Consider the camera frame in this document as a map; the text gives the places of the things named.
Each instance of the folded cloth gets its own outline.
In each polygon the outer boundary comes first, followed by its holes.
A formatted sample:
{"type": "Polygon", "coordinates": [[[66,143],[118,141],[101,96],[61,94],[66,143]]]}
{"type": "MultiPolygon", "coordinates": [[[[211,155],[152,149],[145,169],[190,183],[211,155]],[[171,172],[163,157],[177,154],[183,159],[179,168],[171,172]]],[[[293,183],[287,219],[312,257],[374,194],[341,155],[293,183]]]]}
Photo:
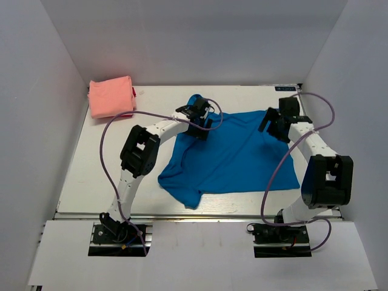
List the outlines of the folded cloth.
{"type": "MultiPolygon", "coordinates": [[[[193,104],[199,95],[193,95],[193,104]]],[[[196,208],[204,192],[264,191],[288,150],[287,144],[259,125],[265,111],[227,114],[222,126],[209,132],[206,141],[183,133],[176,137],[169,164],[158,177],[159,184],[186,207],[196,208]]],[[[212,126],[220,116],[212,113],[212,126]]],[[[299,183],[289,156],[280,168],[271,190],[297,189],[299,183]]]]}
{"type": "Polygon", "coordinates": [[[92,118],[115,116],[136,108],[132,80],[129,76],[107,80],[90,81],[89,106],[92,118]]]}

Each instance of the black label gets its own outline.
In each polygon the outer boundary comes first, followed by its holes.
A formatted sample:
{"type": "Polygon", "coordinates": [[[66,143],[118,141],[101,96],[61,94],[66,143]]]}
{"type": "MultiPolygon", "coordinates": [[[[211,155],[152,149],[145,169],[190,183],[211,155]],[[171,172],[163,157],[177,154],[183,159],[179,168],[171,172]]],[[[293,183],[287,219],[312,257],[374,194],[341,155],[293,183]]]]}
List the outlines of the black label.
{"type": "Polygon", "coordinates": [[[275,86],[275,91],[296,91],[296,88],[286,86],[275,86]]]}

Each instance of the blue fabric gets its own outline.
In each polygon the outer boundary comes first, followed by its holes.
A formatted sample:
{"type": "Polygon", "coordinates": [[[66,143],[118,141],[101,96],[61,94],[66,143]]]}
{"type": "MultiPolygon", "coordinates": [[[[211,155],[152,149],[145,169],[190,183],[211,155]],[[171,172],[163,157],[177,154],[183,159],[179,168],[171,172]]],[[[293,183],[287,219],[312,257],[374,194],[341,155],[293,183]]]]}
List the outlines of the blue fabric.
{"type": "MultiPolygon", "coordinates": [[[[193,104],[200,95],[193,95],[193,104]]],[[[169,164],[159,175],[159,184],[186,207],[196,208],[207,193],[264,191],[288,150],[287,144],[260,133],[265,111],[224,113],[222,126],[209,132],[206,141],[183,133],[176,137],[169,164]]],[[[220,116],[211,114],[212,127],[220,116]]],[[[297,189],[299,183],[289,156],[271,190],[297,189]]]]}

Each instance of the gray wall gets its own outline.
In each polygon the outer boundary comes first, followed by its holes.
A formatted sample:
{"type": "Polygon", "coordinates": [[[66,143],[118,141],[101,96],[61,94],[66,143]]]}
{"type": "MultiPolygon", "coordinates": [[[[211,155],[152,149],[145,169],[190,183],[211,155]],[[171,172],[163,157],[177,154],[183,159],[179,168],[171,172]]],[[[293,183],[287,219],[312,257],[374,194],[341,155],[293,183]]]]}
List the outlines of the gray wall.
{"type": "Polygon", "coordinates": [[[86,86],[39,0],[0,8],[0,289],[24,290],[53,217],[86,86]]]}
{"type": "Polygon", "coordinates": [[[42,0],[85,82],[303,82],[346,0],[42,0]]]}
{"type": "MultiPolygon", "coordinates": [[[[322,134],[354,160],[352,199],[342,210],[355,221],[379,290],[388,290],[387,28],[387,1],[349,1],[304,85],[336,109],[322,134]]],[[[303,100],[316,124],[329,120],[324,104],[303,100]]]]}

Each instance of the pink towel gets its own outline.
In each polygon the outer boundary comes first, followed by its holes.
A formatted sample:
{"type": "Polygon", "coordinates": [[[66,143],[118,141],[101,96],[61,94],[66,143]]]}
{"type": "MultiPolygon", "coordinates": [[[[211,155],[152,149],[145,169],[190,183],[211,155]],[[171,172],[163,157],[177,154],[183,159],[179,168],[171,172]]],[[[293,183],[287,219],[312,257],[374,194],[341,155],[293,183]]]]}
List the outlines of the pink towel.
{"type": "Polygon", "coordinates": [[[115,116],[136,109],[134,92],[129,76],[104,82],[90,81],[88,97],[92,118],[115,116]]]}

